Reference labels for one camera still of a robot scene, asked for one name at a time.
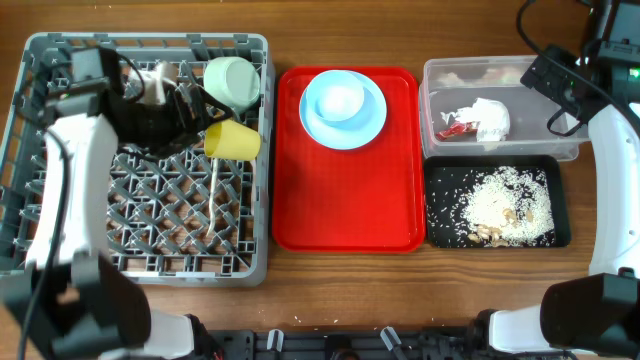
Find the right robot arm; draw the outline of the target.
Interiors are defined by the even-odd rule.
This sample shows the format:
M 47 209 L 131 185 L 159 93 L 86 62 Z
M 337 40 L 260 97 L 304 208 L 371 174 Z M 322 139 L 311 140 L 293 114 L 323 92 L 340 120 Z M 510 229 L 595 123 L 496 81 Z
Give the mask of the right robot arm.
M 505 358 L 639 356 L 639 4 L 588 2 L 579 55 L 539 48 L 521 82 L 586 126 L 597 175 L 596 239 L 588 274 L 547 289 L 540 304 L 485 310 L 471 348 Z

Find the cream plastic fork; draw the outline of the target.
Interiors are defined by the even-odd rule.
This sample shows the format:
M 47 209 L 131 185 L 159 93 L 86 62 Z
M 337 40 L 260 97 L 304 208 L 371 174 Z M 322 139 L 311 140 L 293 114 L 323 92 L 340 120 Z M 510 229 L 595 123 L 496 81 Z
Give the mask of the cream plastic fork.
M 209 226 L 207 230 L 207 237 L 213 236 L 215 223 L 216 223 L 216 209 L 215 209 L 215 193 L 217 187 L 219 173 L 219 160 L 213 158 L 212 160 L 212 174 L 211 174 L 211 182 L 210 182 L 210 195 L 208 200 L 208 210 L 209 210 Z

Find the yellow plastic cup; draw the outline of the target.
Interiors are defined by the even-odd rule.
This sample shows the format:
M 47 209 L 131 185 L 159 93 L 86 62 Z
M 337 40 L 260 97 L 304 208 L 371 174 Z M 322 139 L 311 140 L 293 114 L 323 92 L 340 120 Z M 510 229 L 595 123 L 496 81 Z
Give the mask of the yellow plastic cup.
M 259 133 L 234 120 L 224 120 L 205 131 L 204 152 L 217 159 L 251 161 L 260 151 Z

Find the rice and food scraps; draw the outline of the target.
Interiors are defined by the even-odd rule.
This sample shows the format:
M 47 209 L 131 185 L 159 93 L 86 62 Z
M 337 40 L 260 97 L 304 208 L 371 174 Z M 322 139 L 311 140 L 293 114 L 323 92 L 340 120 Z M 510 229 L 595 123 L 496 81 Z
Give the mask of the rice and food scraps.
M 556 242 L 547 176 L 539 168 L 435 168 L 427 184 L 427 237 L 439 248 Z

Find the red snack wrapper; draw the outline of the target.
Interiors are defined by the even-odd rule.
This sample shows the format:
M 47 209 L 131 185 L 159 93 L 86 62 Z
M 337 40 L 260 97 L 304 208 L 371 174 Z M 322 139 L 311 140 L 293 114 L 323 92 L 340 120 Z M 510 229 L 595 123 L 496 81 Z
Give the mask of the red snack wrapper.
M 436 134 L 439 141 L 445 141 L 449 138 L 461 136 L 467 133 L 476 133 L 478 130 L 477 122 L 459 122 L 455 121 L 448 129 L 440 131 Z

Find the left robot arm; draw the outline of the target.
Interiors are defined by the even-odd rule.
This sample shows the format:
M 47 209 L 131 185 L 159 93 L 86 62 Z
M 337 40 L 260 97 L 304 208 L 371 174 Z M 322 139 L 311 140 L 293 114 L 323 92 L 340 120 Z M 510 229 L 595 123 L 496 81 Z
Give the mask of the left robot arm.
M 200 86 L 180 95 L 165 76 L 153 98 L 127 96 L 122 72 L 131 62 L 113 49 L 77 50 L 69 65 L 70 86 L 49 94 L 32 120 L 47 150 L 41 212 L 25 271 L 1 292 L 20 325 L 20 346 L 33 345 L 46 359 L 222 358 L 197 317 L 152 310 L 144 291 L 113 266 L 105 220 L 119 147 L 157 161 L 234 111 Z

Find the green bowl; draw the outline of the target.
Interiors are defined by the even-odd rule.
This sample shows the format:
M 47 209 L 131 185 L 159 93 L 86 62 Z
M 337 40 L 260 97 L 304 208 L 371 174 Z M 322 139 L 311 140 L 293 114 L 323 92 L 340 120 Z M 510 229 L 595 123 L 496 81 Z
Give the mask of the green bowl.
M 211 60 L 204 70 L 203 86 L 237 115 L 253 106 L 260 95 L 260 77 L 253 64 L 241 57 Z

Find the light blue bowl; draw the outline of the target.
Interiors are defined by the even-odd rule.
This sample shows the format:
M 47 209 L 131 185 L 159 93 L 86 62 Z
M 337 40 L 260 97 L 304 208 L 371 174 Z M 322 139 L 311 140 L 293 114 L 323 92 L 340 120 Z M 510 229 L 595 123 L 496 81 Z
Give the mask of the light blue bowl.
M 354 117 L 364 104 L 364 86 L 350 71 L 328 70 L 306 88 L 306 104 L 319 119 L 337 123 Z

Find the white napkin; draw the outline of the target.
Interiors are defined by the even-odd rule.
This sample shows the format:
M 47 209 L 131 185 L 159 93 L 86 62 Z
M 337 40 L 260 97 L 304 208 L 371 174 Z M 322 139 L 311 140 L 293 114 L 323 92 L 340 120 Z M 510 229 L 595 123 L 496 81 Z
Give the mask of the white napkin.
M 462 107 L 453 112 L 441 112 L 441 117 L 448 128 L 455 121 L 477 122 L 477 132 L 467 133 L 474 134 L 477 142 L 504 141 L 511 127 L 506 106 L 500 101 L 485 98 L 476 98 L 471 106 Z

